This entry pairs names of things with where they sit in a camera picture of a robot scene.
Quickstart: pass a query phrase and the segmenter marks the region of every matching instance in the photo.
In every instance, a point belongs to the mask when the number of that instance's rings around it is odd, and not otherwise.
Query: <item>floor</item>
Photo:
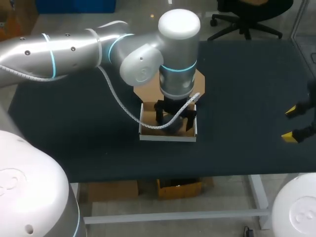
[[[279,17],[263,22],[263,24],[282,31],[283,39],[288,39],[301,2],[302,0],[294,0],[294,5],[290,10]],[[164,12],[174,8],[189,9],[200,17],[201,40],[206,40],[210,35],[229,25],[226,22],[219,21],[217,27],[210,27],[211,15],[217,13],[216,0],[172,0],[172,4],[169,4],[168,0],[117,0],[117,9],[114,14],[41,15],[33,33],[69,32],[98,27],[114,20],[124,20],[130,24],[135,33],[141,34],[156,30],[159,17]],[[305,17],[305,21],[299,29],[301,33],[314,33],[312,31],[315,28],[311,27],[312,24],[310,24],[315,19],[314,9],[316,9],[316,5],[312,6],[309,15]],[[269,34],[256,31],[252,31],[251,34],[254,40],[274,38]],[[244,38],[238,32],[233,32],[218,40],[244,40]],[[0,103],[5,109],[8,109],[11,103],[15,88],[16,86],[10,86],[0,90]],[[284,178],[285,175],[262,175],[268,199],[271,200],[277,193]],[[154,191],[152,191],[149,194],[144,192],[137,200],[94,203],[86,211],[96,216],[254,208],[254,201],[246,177],[214,177],[214,182],[214,187],[206,185],[204,192],[196,198],[159,201],[156,195],[153,194]],[[144,189],[150,186],[148,183],[143,183]],[[255,230],[256,237],[273,237],[272,231],[260,230],[257,218],[104,224],[90,226],[88,232],[90,237],[242,237],[245,225]]]
[[[271,201],[286,174],[261,175]],[[160,212],[242,210],[255,208],[246,176],[214,177],[214,187],[205,182],[203,192],[195,198],[158,200],[154,181],[139,182],[140,196],[134,200],[81,203],[85,216],[123,215]],[[153,221],[88,226],[89,237],[242,237],[248,226],[255,237],[273,237],[271,230],[260,230],[258,218],[224,218],[203,220]]]

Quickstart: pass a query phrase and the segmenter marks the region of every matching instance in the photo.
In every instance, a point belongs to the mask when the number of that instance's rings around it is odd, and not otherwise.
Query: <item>open cardboard box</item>
[[[195,73],[195,84],[191,96],[197,92],[200,93],[200,96],[205,92],[205,78],[198,70]],[[156,73],[149,83],[134,87],[134,93],[143,101],[140,111],[140,121],[156,126],[154,105],[157,100],[163,100],[163,94],[159,88],[159,72]],[[197,106],[194,103],[191,103],[188,108],[197,110]],[[186,131],[186,125],[187,119],[185,118],[182,128],[177,133],[169,135],[162,130],[149,129],[139,124],[139,140],[195,142],[198,134],[197,118],[195,118],[193,128],[190,130]]]

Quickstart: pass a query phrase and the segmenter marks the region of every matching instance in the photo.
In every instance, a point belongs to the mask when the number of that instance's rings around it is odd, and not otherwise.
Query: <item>logo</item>
[[[0,170],[0,198],[19,188],[26,181],[26,176],[21,170],[13,168]]]

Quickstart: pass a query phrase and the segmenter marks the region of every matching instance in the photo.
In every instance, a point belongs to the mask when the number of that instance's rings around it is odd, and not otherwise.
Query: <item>robotic arm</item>
[[[147,83],[159,70],[160,90],[169,107],[184,108],[192,101],[199,29],[194,13],[177,9],[165,13],[158,31],[147,35],[134,35],[127,23],[115,21],[76,33],[10,39],[0,44],[0,87],[25,80],[54,81],[95,67],[107,78],[100,65],[111,64],[131,86]],[[176,117],[181,111],[170,113]],[[65,172],[24,140],[6,113],[0,111],[1,115],[0,233],[85,237]]]
[[[41,34],[0,45],[0,87],[25,79],[52,81],[101,64],[111,64],[131,86],[160,71],[160,89],[173,100],[188,97],[194,85],[199,18],[182,9],[165,13],[158,31],[134,35],[114,21],[76,33]]]

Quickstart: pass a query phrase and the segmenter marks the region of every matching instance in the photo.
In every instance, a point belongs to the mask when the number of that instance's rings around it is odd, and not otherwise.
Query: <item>black tabletop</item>
[[[9,113],[70,182],[316,171],[316,137],[302,144],[281,139],[313,117],[284,116],[307,98],[310,77],[291,42],[202,42],[197,68],[206,93],[197,105],[196,143],[139,141],[138,124],[98,69],[20,84]],[[139,115],[132,87],[106,70],[123,103]]]

